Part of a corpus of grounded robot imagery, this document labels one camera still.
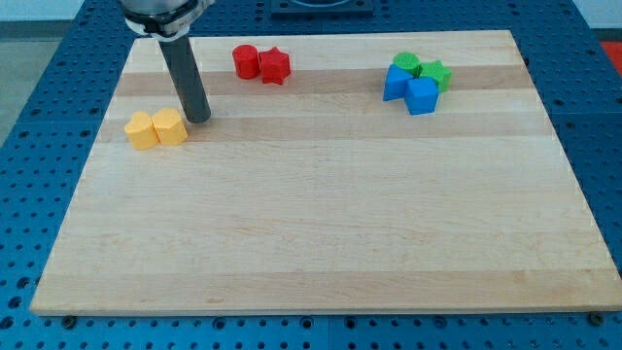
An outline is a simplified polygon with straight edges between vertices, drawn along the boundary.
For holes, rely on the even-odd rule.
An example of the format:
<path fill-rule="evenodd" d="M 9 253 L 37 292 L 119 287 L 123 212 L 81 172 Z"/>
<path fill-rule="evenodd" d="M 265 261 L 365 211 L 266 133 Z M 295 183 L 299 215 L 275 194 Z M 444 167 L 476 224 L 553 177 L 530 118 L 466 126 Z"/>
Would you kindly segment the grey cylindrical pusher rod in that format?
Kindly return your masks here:
<path fill-rule="evenodd" d="M 174 41 L 160 42 L 159 46 L 187 120 L 207 122 L 212 112 L 189 37 L 184 35 Z"/>

